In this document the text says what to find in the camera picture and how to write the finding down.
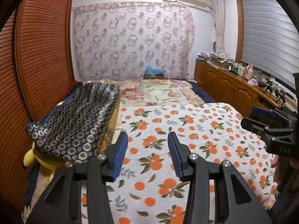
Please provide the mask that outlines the person's right hand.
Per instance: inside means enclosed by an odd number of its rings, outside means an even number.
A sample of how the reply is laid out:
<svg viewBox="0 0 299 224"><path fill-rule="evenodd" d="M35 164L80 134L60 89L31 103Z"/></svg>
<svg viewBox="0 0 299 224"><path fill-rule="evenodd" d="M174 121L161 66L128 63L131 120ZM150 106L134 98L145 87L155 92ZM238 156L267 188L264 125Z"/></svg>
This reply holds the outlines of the person's right hand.
<svg viewBox="0 0 299 224"><path fill-rule="evenodd" d="M276 155L271 162L271 168L275 169L274 182L278 184L278 192L282 192L286 187L294 171L298 169L298 159L287 158Z"/></svg>

